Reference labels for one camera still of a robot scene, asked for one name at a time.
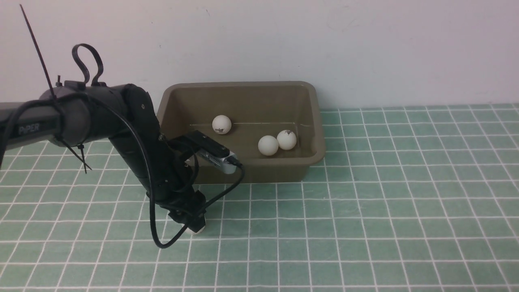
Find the wire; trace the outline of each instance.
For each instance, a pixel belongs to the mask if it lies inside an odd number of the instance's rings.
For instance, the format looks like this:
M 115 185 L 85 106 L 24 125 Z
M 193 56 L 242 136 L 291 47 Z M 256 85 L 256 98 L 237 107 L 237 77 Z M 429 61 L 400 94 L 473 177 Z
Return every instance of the wire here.
M 182 234 L 187 230 L 187 228 L 191 224 L 193 224 L 196 220 L 199 219 L 199 216 L 201 214 L 203 214 L 209 206 L 211 206 L 214 202 L 216 202 L 217 200 L 222 198 L 224 195 L 226 195 L 230 191 L 232 191 L 234 188 L 236 188 L 243 180 L 243 178 L 245 176 L 245 171 L 243 170 L 243 165 L 241 165 L 241 163 L 239 163 L 239 161 L 237 159 L 235 159 L 234 157 L 231 157 L 232 160 L 230 159 L 229 161 L 231 163 L 235 164 L 241 170 L 240 178 L 235 183 L 233 183 L 229 188 L 227 188 L 226 190 L 224 190 L 223 192 L 221 192 L 220 194 L 218 194 L 217 196 L 215 196 L 214 198 L 212 198 L 211 200 L 206 202 L 200 209 L 198 209 L 198 211 L 193 214 L 191 220 L 187 224 L 185 224 L 182 228 L 180 228 L 178 233 L 171 240 L 169 240 L 167 243 L 162 243 L 157 234 L 157 223 L 155 221 L 156 220 L 155 219 L 155 190 L 154 190 L 154 184 L 153 184 L 153 182 L 155 180 L 153 177 L 153 172 L 151 171 L 150 159 L 148 157 L 148 152 L 146 151 L 146 148 L 144 147 L 144 143 L 142 142 L 141 138 L 139 137 L 137 130 L 130 124 L 130 122 L 124 116 L 122 116 L 120 113 L 114 111 L 109 105 L 107 105 L 106 103 L 104 103 L 101 100 L 97 100 L 97 99 L 89 99 L 89 100 L 94 101 L 98 105 L 102 106 L 103 108 L 107 109 L 109 112 L 114 114 L 117 118 L 119 118 L 126 125 L 126 127 L 130 130 L 132 136 L 134 137 L 137 144 L 139 145 L 139 149 L 141 150 L 141 153 L 142 153 L 142 156 L 144 159 L 144 164 L 146 165 L 146 174 L 148 175 L 148 179 L 149 179 L 149 225 L 151 228 L 153 241 L 155 242 L 155 245 L 157 245 L 159 248 L 168 248 L 171 245 L 173 245 L 180 238 L 180 236 L 182 236 Z

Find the plastic bin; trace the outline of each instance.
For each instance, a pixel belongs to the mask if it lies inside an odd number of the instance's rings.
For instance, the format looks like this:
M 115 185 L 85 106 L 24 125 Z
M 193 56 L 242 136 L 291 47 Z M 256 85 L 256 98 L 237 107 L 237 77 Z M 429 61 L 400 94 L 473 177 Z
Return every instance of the plastic bin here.
M 228 116 L 233 126 L 226 135 L 213 131 L 217 115 Z M 324 157 L 325 144 L 315 88 L 306 82 L 190 83 L 169 87 L 157 117 L 168 139 L 199 130 L 236 153 L 245 166 L 243 182 L 298 182 L 310 165 Z M 297 145 L 263 156 L 257 144 L 264 135 L 282 130 L 297 134 Z M 232 183 L 225 175 L 199 160 L 197 184 Z

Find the white ball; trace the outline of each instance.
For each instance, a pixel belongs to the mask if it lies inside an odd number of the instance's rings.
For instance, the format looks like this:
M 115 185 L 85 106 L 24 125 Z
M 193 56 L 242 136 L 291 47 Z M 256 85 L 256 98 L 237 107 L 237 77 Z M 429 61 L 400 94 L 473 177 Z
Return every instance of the white ball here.
M 283 130 L 278 134 L 279 148 L 283 150 L 290 150 L 297 144 L 297 137 L 294 132 L 290 130 Z
M 263 136 L 258 142 L 258 150 L 265 156 L 274 155 L 278 147 L 278 140 L 273 136 Z
M 230 119 L 225 115 L 219 115 L 213 120 L 213 130 L 220 135 L 227 134 L 231 126 Z

